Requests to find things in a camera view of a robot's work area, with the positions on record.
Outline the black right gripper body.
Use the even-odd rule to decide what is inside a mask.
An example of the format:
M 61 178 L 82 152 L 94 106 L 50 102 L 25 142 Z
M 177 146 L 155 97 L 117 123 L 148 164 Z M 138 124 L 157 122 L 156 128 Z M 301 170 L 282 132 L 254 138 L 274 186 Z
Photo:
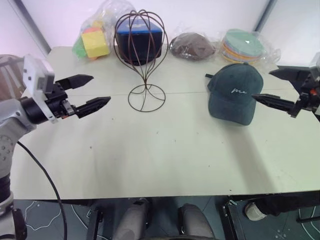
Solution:
M 298 112 L 306 110 L 310 112 L 320 111 L 320 78 L 314 78 L 309 70 L 299 70 L 297 80 L 300 86 L 297 100 Z

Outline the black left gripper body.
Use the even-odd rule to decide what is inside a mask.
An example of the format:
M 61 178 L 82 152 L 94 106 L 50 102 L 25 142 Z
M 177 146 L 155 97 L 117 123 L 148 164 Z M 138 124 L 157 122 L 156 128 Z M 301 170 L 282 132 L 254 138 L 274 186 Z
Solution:
M 68 79 L 62 79 L 53 84 L 52 91 L 50 93 L 45 94 L 47 98 L 45 103 L 57 119 L 64 119 L 76 113 L 75 106 L 71 105 L 67 100 L 68 95 L 66 90 L 69 90 L 70 88 L 70 81 Z

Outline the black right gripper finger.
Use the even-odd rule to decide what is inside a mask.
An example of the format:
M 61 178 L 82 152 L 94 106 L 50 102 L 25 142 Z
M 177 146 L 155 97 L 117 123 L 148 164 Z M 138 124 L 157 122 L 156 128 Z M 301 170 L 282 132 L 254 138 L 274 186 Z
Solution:
M 292 118 L 296 118 L 299 112 L 303 109 L 300 101 L 293 102 L 280 98 L 272 94 L 253 94 L 252 97 L 259 103 L 276 110 L 280 110 L 289 114 Z
M 310 70 L 307 67 L 280 66 L 279 69 L 272 70 L 269 74 L 281 80 L 303 82 L 310 75 Z

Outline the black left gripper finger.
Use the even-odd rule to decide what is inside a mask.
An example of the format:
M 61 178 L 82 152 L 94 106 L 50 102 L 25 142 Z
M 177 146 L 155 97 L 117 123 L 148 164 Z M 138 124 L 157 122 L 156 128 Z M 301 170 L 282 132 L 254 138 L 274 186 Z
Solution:
M 64 90 L 77 89 L 89 83 L 94 77 L 87 74 L 77 74 L 56 81 Z
M 85 104 L 75 108 L 75 114 L 79 119 L 97 112 L 111 100 L 110 96 L 96 97 Z

